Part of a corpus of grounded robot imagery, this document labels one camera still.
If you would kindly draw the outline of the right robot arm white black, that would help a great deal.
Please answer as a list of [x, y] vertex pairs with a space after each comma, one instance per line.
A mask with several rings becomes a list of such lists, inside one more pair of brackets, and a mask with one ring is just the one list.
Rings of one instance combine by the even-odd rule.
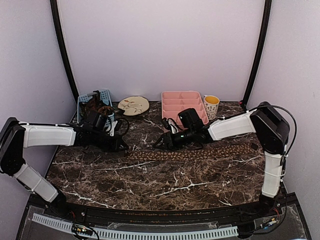
[[257, 107], [204, 124], [194, 108], [178, 113], [184, 130], [165, 132], [153, 144], [155, 149], [176, 150], [196, 143], [211, 143], [225, 138], [255, 133], [264, 151], [265, 168], [261, 194], [265, 196], [255, 205], [255, 213], [266, 217], [275, 208], [274, 198], [285, 175], [285, 165], [292, 144], [288, 143], [290, 124], [278, 112], [281, 107], [267, 101]]

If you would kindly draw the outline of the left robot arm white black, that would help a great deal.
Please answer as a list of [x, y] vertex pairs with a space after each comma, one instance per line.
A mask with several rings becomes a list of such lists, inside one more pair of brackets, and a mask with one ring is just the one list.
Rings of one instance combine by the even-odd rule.
[[122, 134], [116, 133], [119, 123], [107, 119], [83, 120], [77, 124], [40, 124], [18, 121], [10, 117], [0, 132], [0, 172], [17, 179], [32, 193], [51, 204], [60, 218], [71, 213], [65, 195], [24, 159], [26, 148], [38, 146], [95, 146], [103, 152], [123, 152], [129, 146]]

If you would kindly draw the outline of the brown floral tie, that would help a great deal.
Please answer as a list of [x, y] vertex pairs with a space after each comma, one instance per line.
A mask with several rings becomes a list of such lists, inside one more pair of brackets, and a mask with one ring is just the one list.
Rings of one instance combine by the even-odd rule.
[[253, 154], [259, 151], [255, 143], [232, 144], [208, 149], [183, 151], [132, 151], [126, 155], [128, 160], [141, 161], [185, 161], [204, 160], [213, 158], [233, 157], [237, 155]]

